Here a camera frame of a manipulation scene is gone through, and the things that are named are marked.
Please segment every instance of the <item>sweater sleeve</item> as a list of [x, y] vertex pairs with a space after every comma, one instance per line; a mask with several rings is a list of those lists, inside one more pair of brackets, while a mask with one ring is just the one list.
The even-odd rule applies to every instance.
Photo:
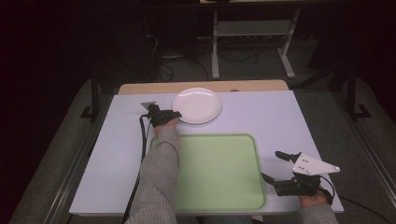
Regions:
[[302, 208], [300, 217], [303, 224], [337, 224], [334, 211], [326, 203], [312, 207]]
[[176, 224], [179, 135], [175, 127], [164, 126], [158, 145], [140, 167], [140, 183], [131, 206], [128, 224]]

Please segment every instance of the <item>dark background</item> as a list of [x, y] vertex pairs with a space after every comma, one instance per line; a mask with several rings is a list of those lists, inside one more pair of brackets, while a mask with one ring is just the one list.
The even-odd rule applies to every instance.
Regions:
[[[0, 4], [0, 217], [8, 222], [74, 96], [93, 71], [108, 92], [126, 82], [149, 82], [157, 72], [139, 15], [81, 14], [74, 10], [75, 2], [6, 0]], [[175, 15], [154, 17], [155, 32], [162, 42], [175, 44], [170, 40], [179, 38], [178, 43], [188, 46], [195, 36], [211, 32], [211, 13], [183, 12], [175, 20], [169, 14]], [[312, 67], [325, 69], [345, 55], [353, 58], [359, 77], [371, 85], [393, 120], [395, 17], [395, 7], [385, 1], [318, 10], [310, 7], [302, 11], [295, 35], [319, 39]], [[177, 27], [185, 24], [190, 29], [180, 32]]]

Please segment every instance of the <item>green tray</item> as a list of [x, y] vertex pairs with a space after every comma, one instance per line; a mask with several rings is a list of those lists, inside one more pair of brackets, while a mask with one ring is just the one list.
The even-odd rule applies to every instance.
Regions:
[[264, 184], [251, 135], [182, 134], [179, 161], [177, 212], [264, 207]]

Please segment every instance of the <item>person's forearm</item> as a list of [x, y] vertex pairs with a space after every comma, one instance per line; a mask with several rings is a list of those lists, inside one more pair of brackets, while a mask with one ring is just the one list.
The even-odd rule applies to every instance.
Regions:
[[175, 197], [179, 140], [175, 127], [163, 127], [158, 146], [140, 167], [140, 184], [126, 223], [177, 223]]
[[320, 204], [312, 207], [302, 208], [300, 210], [300, 217], [303, 224], [336, 224], [334, 211], [327, 204]]

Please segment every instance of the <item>gray carpet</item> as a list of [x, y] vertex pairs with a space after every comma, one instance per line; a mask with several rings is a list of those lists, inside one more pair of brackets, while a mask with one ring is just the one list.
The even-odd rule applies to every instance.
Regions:
[[[306, 68], [315, 41], [294, 41], [290, 46], [290, 62], [297, 76], [294, 80], [287, 79], [284, 74], [276, 54], [278, 46], [278, 42], [271, 42], [247, 48], [249, 53], [258, 55], [258, 62], [254, 64], [231, 63], [220, 59], [220, 80], [279, 78], [294, 85], [317, 72]], [[230, 53], [237, 55], [241, 52], [229, 49], [224, 51], [226, 56]], [[178, 60], [166, 64], [174, 70], [174, 81], [206, 80], [205, 70], [207, 73], [211, 71], [209, 54], [193, 59], [196, 61]], [[393, 162], [396, 158], [396, 125], [361, 80], [358, 80], [357, 103], [364, 104], [373, 117], [359, 119], [358, 122], [351, 121], [344, 110], [345, 91], [331, 93], [324, 88], [329, 78], [323, 78], [309, 90], [295, 91], [295, 95], [322, 159], [342, 169], [341, 173], [331, 175], [335, 188], [340, 195], [361, 203], [396, 223], [395, 206], [376, 176], [357, 132], [359, 127], [391, 176], [396, 176], [396, 164]], [[100, 130], [110, 101], [111, 96], [101, 94], [101, 117], [94, 123], [89, 119], [81, 119], [83, 109], [90, 105], [90, 83], [87, 82], [82, 87], [10, 223], [120, 223], [120, 217], [73, 216], [69, 219], [68, 214], [74, 191], [89, 159], [87, 155], [92, 141]], [[79, 154], [83, 157], [76, 161]], [[342, 203], [346, 211], [336, 214], [340, 223], [385, 223], [360, 206], [346, 201]], [[263, 219], [267, 224], [298, 223], [296, 214], [266, 216]]]

